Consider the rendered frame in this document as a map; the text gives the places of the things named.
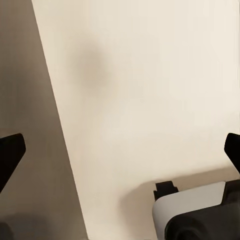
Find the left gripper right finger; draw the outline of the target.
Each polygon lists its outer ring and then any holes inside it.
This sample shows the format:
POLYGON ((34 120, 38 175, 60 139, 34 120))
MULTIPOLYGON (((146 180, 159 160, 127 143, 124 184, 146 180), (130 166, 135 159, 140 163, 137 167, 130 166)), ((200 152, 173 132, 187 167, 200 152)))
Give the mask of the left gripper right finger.
POLYGON ((226 137, 224 151, 240 173, 240 135, 229 133, 226 137))

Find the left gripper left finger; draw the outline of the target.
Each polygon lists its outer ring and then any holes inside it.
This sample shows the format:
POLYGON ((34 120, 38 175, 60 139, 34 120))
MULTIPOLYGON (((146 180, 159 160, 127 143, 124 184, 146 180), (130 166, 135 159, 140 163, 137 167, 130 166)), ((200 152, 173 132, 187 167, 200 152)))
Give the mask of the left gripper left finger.
POLYGON ((26 153, 22 133, 0 138, 0 193, 26 153))

